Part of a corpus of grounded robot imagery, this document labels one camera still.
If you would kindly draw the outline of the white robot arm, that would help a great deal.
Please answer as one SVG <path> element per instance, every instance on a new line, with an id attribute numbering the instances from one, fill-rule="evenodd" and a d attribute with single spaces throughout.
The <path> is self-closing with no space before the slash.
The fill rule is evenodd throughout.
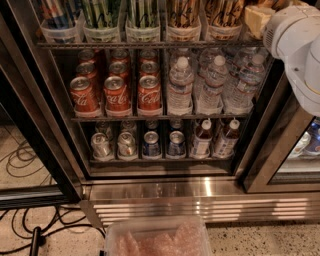
<path id="1" fill-rule="evenodd" d="M 252 35 L 263 41 L 285 73 L 301 107 L 320 116 L 320 10 L 305 3 L 275 11 L 245 7 L 244 20 Z"/>

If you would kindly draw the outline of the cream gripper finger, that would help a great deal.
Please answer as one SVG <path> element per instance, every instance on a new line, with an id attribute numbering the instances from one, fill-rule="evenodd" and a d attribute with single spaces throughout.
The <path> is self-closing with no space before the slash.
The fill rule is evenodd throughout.
<path id="1" fill-rule="evenodd" d="M 245 7 L 245 24 L 254 38 L 261 39 L 263 37 L 264 28 L 274 13 L 275 11 L 268 7 L 256 5 L 247 5 Z"/>

